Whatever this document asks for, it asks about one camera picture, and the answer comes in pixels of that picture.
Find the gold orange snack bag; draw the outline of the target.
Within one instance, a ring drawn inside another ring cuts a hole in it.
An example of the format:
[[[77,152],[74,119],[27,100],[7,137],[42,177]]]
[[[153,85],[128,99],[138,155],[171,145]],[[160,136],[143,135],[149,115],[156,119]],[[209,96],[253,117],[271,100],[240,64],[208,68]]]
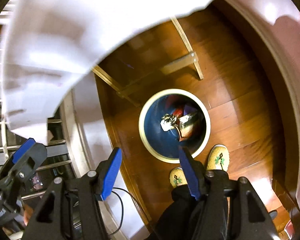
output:
[[[161,128],[164,132],[175,129],[178,134],[178,140],[184,141],[189,139],[197,130],[199,125],[199,114],[197,112],[194,116],[182,116],[175,120],[170,119],[169,114],[165,114],[161,118]]]

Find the purple Vinda tissue bag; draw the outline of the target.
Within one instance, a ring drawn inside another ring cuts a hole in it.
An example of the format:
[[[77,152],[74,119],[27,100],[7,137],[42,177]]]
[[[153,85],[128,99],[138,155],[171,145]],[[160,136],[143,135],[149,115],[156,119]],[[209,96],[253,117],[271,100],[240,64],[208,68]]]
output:
[[[184,107],[184,116],[194,116],[197,114],[197,112],[197,109],[190,105],[185,105]]]

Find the blue round trash bin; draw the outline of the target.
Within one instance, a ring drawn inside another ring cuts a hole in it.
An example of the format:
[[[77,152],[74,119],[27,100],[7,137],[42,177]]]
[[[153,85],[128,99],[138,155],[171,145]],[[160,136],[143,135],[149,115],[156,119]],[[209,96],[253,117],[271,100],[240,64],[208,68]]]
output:
[[[147,151],[166,163],[179,163],[179,152],[187,148],[197,157],[207,145],[211,121],[202,101],[182,89],[154,94],[139,116],[139,135]]]

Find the window security grille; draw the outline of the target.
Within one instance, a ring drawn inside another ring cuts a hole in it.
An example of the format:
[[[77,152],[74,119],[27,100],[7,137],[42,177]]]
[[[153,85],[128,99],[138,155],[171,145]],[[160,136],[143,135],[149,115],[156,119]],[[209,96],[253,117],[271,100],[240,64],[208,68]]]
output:
[[[2,27],[9,24],[17,1],[9,0],[1,11],[0,34]],[[60,111],[56,111],[55,115],[43,124],[31,128],[14,129],[10,127],[10,122],[7,121],[1,108],[2,100],[0,97],[0,170],[26,139],[33,138],[37,142],[46,143],[47,159],[38,167],[34,175],[21,186],[20,195],[23,200],[39,198],[51,181],[57,177],[63,179],[74,178],[75,174],[68,154],[67,141],[63,134]]]

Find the left yellow slipper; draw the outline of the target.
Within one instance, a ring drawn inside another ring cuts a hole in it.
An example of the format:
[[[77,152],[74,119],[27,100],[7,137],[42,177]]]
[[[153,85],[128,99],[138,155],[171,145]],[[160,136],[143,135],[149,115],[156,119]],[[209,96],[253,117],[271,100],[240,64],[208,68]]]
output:
[[[181,167],[174,168],[169,175],[170,184],[173,188],[187,185],[187,180]]]

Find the cartoon purple tablecloth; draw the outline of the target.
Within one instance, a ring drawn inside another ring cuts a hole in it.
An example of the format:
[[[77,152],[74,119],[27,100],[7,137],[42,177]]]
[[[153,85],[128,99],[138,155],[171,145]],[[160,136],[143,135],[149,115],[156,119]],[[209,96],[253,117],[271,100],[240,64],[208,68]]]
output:
[[[212,1],[18,0],[0,42],[0,97],[10,127],[43,124],[121,44]]]

